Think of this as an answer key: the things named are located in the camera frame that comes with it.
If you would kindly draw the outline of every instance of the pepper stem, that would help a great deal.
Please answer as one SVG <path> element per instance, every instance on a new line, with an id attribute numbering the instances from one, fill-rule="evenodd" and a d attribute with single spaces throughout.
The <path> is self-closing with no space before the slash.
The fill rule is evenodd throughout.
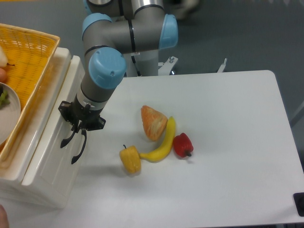
<path id="1" fill-rule="evenodd" d="M 191 154 L 189 151 L 186 151 L 186 155 L 187 155 L 188 157 L 191 157 L 191 156 L 192 156 L 192 154 Z"/>

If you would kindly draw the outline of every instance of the white plate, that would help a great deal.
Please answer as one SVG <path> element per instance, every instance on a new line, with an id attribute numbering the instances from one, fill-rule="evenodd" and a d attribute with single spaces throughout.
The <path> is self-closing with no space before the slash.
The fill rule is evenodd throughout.
<path id="1" fill-rule="evenodd" d="M 4 83 L 0 83 L 3 89 L 8 92 L 8 99 L 10 104 L 4 105 L 0 108 L 0 145 L 6 141 L 12 130 L 16 126 L 20 118 L 21 106 L 20 100 L 15 91 Z"/>

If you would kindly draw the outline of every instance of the white container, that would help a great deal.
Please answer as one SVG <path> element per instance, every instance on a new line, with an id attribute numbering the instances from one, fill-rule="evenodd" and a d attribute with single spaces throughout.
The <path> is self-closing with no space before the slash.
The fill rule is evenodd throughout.
<path id="1" fill-rule="evenodd" d="M 0 165 L 0 197 L 62 208 L 67 203 L 82 158 L 71 165 L 81 148 L 81 134 L 65 148 L 62 139 L 70 135 L 71 125 L 61 117 L 61 101 L 72 101 L 80 87 L 84 69 L 79 57 L 58 48 L 46 77 L 51 83 L 42 88 L 35 112 L 16 139 L 15 156 Z"/>

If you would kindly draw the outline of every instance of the light blue joint cap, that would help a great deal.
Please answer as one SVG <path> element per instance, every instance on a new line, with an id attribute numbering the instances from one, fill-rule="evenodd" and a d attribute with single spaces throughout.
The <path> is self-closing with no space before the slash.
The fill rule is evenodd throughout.
<path id="1" fill-rule="evenodd" d="M 112 19 L 106 14 L 92 13 L 89 16 L 87 16 L 85 18 L 84 22 L 82 23 L 82 36 L 84 35 L 84 32 L 87 27 L 89 27 L 91 24 L 93 24 L 94 22 L 99 21 L 99 20 L 108 20 L 108 21 L 112 22 Z"/>
<path id="2" fill-rule="evenodd" d="M 91 79 L 103 89 L 115 89 L 127 70 L 123 55 L 114 48 L 102 47 L 89 61 Z"/>
<path id="3" fill-rule="evenodd" d="M 172 48 L 177 45 L 179 31 L 174 15 L 166 14 L 163 21 L 159 49 Z"/>
<path id="4" fill-rule="evenodd" d="M 84 3 L 84 6 L 85 6 L 86 13 L 87 13 L 88 15 L 92 14 L 92 11 L 91 11 L 91 9 L 90 9 L 89 6 L 88 6 L 87 1 L 86 1 L 86 0 L 83 0 L 83 3 Z"/>

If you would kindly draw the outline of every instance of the metal bracket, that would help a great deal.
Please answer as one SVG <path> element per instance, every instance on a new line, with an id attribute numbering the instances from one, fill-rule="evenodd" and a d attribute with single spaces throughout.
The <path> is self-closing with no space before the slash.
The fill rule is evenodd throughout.
<path id="1" fill-rule="evenodd" d="M 159 76 L 170 75 L 173 67 L 175 66 L 178 60 L 179 60 L 178 58 L 171 56 L 170 58 L 168 58 L 166 62 L 158 63 L 158 67 L 160 67 L 158 69 L 158 75 Z"/>

